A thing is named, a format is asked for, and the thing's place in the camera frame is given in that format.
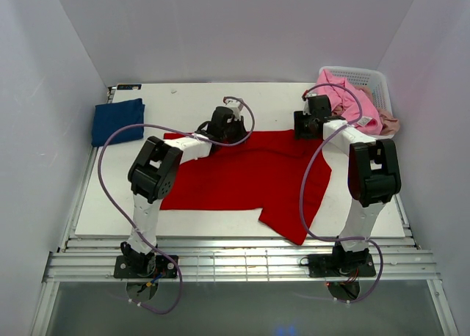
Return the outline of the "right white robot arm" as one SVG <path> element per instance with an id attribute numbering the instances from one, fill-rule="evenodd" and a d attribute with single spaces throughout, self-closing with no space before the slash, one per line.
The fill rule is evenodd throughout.
<path id="1" fill-rule="evenodd" d="M 379 213 L 401 189 L 397 150 L 392 139 L 376 139 L 332 113 L 325 95 L 305 95 L 294 113 L 298 139 L 323 139 L 348 156 L 347 186 L 352 197 L 345 226 L 330 254 L 308 255 L 310 277 L 373 277 L 367 241 Z"/>

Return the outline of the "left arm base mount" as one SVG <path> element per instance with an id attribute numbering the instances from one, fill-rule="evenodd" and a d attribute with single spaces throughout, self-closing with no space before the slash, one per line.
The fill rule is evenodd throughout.
<path id="1" fill-rule="evenodd" d="M 178 272 L 175 263 L 150 253 L 140 258 L 118 256 L 112 276 L 126 281 L 126 292 L 130 299 L 148 302 L 156 295 L 159 283 L 164 279 L 174 280 Z"/>

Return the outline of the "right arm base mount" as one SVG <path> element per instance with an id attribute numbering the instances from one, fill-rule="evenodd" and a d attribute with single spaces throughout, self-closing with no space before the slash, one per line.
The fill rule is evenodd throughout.
<path id="1" fill-rule="evenodd" d="M 376 277 L 372 256 L 364 263 L 340 266 L 333 262 L 333 255 L 312 254 L 300 259 L 299 266 L 308 269 L 310 278 L 325 278 L 330 295 L 337 300 L 352 302 L 361 292 L 360 277 Z"/>

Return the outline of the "red t-shirt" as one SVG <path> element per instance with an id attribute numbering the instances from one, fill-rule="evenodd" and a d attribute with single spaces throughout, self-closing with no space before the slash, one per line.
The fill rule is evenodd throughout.
<path id="1" fill-rule="evenodd" d="M 243 144 L 182 164 L 161 209 L 246 211 L 296 245 L 303 244 L 330 182 L 315 139 L 293 130 L 255 131 Z"/>

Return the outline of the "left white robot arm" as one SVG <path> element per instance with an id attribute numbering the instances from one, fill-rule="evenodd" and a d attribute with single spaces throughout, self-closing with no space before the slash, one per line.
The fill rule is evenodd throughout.
<path id="1" fill-rule="evenodd" d="M 230 99 L 218 106 L 209 121 L 190 136 L 165 141 L 146 139 L 128 173 L 133 194 L 133 223 L 129 239 L 120 245 L 126 265 L 133 273 L 146 277 L 156 268 L 151 247 L 156 246 L 156 225 L 162 200 L 170 193 L 181 164 L 210 156 L 216 144 L 233 144 L 248 132 L 241 115 L 243 105 Z"/>

